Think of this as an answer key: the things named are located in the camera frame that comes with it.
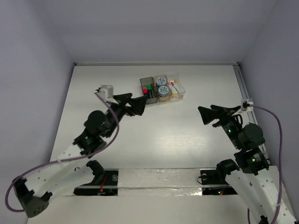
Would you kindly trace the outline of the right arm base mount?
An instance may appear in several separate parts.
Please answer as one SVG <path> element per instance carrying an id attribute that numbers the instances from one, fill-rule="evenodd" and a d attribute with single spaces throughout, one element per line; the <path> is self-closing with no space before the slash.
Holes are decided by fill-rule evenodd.
<path id="1" fill-rule="evenodd" d="M 201 170 L 197 182 L 201 185 L 203 196 L 237 195 L 237 192 L 220 177 L 216 169 Z"/>

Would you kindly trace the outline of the long yellow-capped white marker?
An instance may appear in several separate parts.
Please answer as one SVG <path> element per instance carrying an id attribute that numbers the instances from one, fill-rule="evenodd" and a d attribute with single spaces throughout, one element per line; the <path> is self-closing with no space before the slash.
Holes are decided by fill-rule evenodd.
<path id="1" fill-rule="evenodd" d="M 184 95 L 185 95 L 185 89 L 184 89 L 184 88 L 179 88 L 179 96 L 180 96 L 181 98 L 183 98 Z"/>

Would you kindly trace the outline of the black pink highlighter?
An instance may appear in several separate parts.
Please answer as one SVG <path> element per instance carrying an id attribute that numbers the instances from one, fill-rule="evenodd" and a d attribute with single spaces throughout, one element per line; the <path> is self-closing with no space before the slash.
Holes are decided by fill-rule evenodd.
<path id="1" fill-rule="evenodd" d="M 149 96 L 147 88 L 143 88 L 142 92 L 145 96 Z"/>

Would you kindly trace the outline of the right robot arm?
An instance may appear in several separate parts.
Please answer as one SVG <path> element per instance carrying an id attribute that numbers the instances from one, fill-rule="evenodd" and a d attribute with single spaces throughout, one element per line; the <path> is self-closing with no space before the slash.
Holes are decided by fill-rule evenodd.
<path id="1" fill-rule="evenodd" d="M 211 105 L 198 107 L 204 125 L 212 123 L 221 127 L 235 149 L 235 159 L 219 162 L 214 170 L 218 182 L 227 183 L 246 204 L 247 217 L 253 217 L 258 224 L 297 224 L 298 220 L 282 199 L 282 172 L 278 172 L 276 186 L 270 173 L 270 165 L 260 150 L 265 143 L 260 126 L 253 123 L 243 125 L 241 113 L 255 108 L 249 99 L 240 106 L 227 108 Z"/>

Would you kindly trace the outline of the blue-lidded round jar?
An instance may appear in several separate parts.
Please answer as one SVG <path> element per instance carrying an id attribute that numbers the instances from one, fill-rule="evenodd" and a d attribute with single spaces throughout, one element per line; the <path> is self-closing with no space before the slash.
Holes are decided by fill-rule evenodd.
<path id="1" fill-rule="evenodd" d="M 166 86 L 167 85 L 167 79 L 165 77 L 157 77 L 156 78 L 156 86 L 161 87 L 161 86 Z"/>
<path id="2" fill-rule="evenodd" d="M 158 88 L 158 95 L 160 97 L 166 97 L 169 96 L 170 90 L 167 86 L 161 86 Z"/>

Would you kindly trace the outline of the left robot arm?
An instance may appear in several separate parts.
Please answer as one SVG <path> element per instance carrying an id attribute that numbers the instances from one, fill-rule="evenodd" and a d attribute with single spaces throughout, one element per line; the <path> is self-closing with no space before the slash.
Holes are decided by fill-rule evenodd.
<path id="1" fill-rule="evenodd" d="M 116 139 L 119 122 L 125 115 L 143 114 L 148 97 L 133 98 L 131 93 L 125 93 L 113 95 L 111 102 L 100 100 L 107 111 L 91 112 L 84 122 L 83 132 L 55 161 L 39 165 L 13 180 L 14 193 L 28 218 L 45 211 L 62 192 L 86 184 L 85 176 L 90 184 L 102 186 L 105 183 L 106 172 L 92 157 L 110 146 L 105 138 Z"/>

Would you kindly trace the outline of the black green highlighter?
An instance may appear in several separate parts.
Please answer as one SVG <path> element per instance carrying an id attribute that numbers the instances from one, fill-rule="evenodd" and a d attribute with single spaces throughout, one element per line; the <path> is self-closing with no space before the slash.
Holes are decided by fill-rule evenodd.
<path id="1" fill-rule="evenodd" d="M 151 85 L 147 85 L 147 90 L 148 90 L 149 98 L 154 98 L 153 90 L 152 90 Z"/>

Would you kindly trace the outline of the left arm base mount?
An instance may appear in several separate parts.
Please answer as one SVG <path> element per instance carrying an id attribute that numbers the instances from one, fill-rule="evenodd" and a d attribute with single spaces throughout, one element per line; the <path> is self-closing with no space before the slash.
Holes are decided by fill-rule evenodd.
<path id="1" fill-rule="evenodd" d="M 102 180 L 91 182 L 74 189 L 76 196 L 117 196 L 119 170 L 106 170 Z"/>

